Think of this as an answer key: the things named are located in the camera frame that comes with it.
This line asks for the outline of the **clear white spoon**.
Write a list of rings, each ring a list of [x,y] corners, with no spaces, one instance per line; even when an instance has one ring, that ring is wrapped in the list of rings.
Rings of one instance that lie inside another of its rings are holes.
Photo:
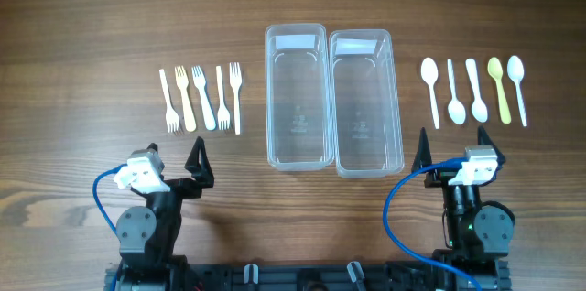
[[[518,108],[520,113],[521,124],[527,127],[526,107],[524,104],[523,94],[521,91],[521,81],[525,76],[525,70],[521,59],[514,55],[507,62],[507,75],[515,84]]]

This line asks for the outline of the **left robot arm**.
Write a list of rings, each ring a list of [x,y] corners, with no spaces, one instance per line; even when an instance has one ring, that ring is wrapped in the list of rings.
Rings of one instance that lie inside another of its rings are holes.
[[[136,150],[115,173],[120,189],[129,188],[146,200],[126,210],[115,225],[121,262],[106,279],[106,290],[202,290],[202,280],[174,246],[185,199],[198,199],[214,185],[204,140],[198,137],[184,168],[187,178],[164,179],[158,146]]]

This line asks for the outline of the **white spoon bowl up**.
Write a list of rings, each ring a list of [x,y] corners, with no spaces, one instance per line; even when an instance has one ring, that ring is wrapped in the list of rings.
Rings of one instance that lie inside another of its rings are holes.
[[[434,85],[439,77],[438,66],[432,58],[424,58],[421,63],[420,73],[422,80],[429,86],[430,109],[434,127],[440,129],[438,105],[434,91]]]

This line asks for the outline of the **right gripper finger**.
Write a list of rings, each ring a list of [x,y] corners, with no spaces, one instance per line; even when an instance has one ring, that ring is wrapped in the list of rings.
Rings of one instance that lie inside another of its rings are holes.
[[[427,136],[426,129],[424,127],[421,128],[418,140],[418,150],[415,155],[411,171],[416,172],[423,167],[428,167],[432,165],[432,157],[429,148],[429,140]]]
[[[497,145],[492,141],[491,137],[488,135],[487,131],[484,129],[483,126],[479,126],[477,130],[477,141],[479,146],[491,146],[496,153],[496,160],[499,166],[502,166],[506,162],[505,156],[499,150]]]

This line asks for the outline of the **white spoon wide handle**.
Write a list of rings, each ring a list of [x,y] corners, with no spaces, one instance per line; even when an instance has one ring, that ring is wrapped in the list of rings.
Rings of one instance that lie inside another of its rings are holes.
[[[488,110],[480,93],[480,82],[476,62],[474,59],[466,59],[465,66],[472,86],[472,116],[478,122],[485,123],[488,120]]]

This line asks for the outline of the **white spoon thin handle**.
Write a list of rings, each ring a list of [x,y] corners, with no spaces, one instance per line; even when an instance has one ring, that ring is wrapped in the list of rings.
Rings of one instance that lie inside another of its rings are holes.
[[[448,77],[450,83],[451,100],[448,104],[448,113],[451,120],[457,124],[462,125],[466,119],[466,111],[463,104],[457,98],[456,82],[454,76],[454,68],[451,59],[447,60]]]

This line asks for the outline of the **yellow green spoon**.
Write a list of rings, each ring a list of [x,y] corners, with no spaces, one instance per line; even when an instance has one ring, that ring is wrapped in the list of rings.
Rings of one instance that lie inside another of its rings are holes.
[[[497,57],[491,57],[488,61],[487,65],[488,74],[494,79],[496,92],[497,92],[497,100],[498,100],[498,109],[500,114],[500,119],[503,124],[510,124],[512,122],[512,117],[510,114],[509,106],[507,103],[507,99],[505,96],[505,90],[502,82],[502,78],[504,76],[502,64]]]

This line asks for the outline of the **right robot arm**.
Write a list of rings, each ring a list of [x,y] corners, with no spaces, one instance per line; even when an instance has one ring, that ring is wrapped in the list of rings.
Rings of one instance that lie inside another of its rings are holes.
[[[505,258],[515,215],[505,205],[480,196],[480,188],[496,180],[506,159],[481,126],[477,138],[477,145],[465,148],[461,167],[436,167],[426,173],[424,186],[442,189],[447,246],[435,250],[432,259],[473,277],[483,290],[510,290]]]

